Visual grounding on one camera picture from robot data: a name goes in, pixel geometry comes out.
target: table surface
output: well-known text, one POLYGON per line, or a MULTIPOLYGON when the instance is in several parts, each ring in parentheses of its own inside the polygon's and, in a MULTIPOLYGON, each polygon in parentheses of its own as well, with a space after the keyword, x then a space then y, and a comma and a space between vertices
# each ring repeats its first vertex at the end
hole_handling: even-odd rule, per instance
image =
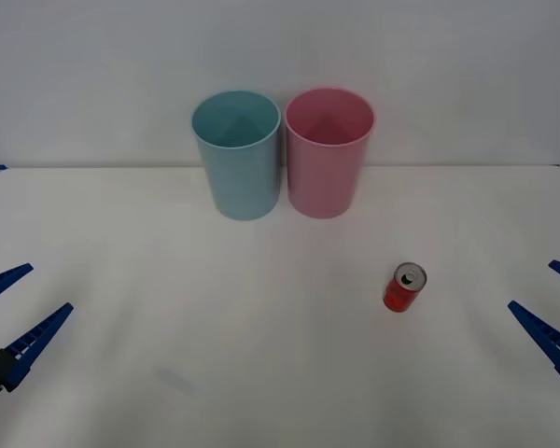
POLYGON ((377 167, 342 217, 231 221, 200 168, 0 174, 0 347, 66 301, 0 394, 0 448, 560 446, 560 168, 377 167), (395 267, 428 283, 405 314, 395 267))

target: plastic cup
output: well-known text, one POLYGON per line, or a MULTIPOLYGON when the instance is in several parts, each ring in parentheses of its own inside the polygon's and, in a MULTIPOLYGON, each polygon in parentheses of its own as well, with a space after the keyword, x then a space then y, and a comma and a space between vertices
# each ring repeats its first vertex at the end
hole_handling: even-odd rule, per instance
POLYGON ((308 217, 344 213, 357 181, 375 114, 344 89, 313 89, 287 107, 288 198, 308 217))
POLYGON ((222 215, 256 219, 276 205, 280 121, 276 103, 253 91, 218 93, 193 112, 191 126, 222 215))

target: soda can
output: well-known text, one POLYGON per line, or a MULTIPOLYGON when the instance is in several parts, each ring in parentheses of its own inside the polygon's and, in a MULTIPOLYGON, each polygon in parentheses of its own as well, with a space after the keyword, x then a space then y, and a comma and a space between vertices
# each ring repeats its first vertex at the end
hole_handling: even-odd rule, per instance
POLYGON ((427 274, 421 266, 410 262, 400 264, 385 289, 385 306, 396 313, 407 311, 426 283, 427 274))

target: white backdrop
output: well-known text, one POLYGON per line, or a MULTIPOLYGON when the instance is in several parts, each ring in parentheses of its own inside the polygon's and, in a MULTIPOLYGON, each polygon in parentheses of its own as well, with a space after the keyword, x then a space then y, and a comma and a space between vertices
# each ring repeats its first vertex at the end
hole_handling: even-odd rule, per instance
POLYGON ((0 163, 199 163, 214 91, 368 97, 371 164, 560 163, 560 0, 0 1, 0 163))

